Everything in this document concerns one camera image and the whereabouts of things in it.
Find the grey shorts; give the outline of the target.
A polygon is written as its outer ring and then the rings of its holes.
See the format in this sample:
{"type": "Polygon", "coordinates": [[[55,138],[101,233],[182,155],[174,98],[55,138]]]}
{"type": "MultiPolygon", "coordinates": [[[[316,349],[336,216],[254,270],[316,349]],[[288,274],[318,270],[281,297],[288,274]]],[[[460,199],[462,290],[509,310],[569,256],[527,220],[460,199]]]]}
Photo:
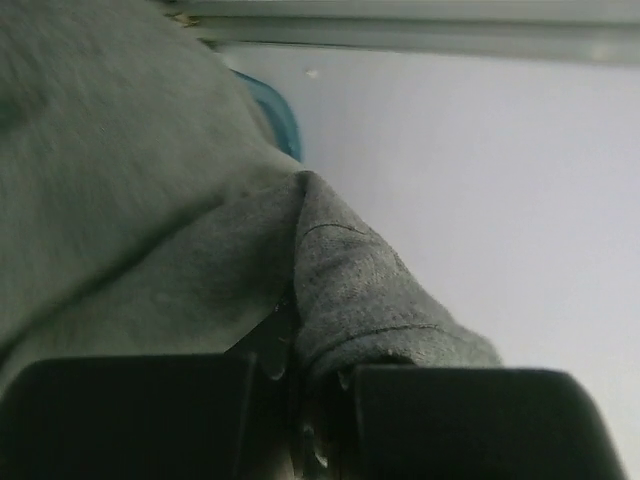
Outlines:
{"type": "Polygon", "coordinates": [[[2,384],[45,359],[221,353],[287,289],[308,388],[500,362],[149,2],[3,2],[2,384]]]}

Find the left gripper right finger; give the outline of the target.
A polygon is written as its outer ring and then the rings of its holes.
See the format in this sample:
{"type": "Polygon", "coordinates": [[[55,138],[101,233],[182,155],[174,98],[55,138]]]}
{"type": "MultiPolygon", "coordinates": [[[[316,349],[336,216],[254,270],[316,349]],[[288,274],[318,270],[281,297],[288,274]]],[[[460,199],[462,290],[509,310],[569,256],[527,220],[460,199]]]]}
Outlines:
{"type": "Polygon", "coordinates": [[[327,479],[358,478],[358,442],[353,370],[329,374],[314,387],[304,404],[311,450],[327,479]]]}

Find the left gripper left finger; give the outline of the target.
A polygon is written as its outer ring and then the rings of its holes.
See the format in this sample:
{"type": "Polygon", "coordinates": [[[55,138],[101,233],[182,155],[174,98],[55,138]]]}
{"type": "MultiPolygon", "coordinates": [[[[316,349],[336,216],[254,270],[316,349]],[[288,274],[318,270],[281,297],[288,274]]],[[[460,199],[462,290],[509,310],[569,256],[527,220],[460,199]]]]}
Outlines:
{"type": "Polygon", "coordinates": [[[241,479],[292,479],[290,370],[300,324],[295,294],[286,292],[269,315],[227,353],[253,361],[239,459],[241,479]]]}

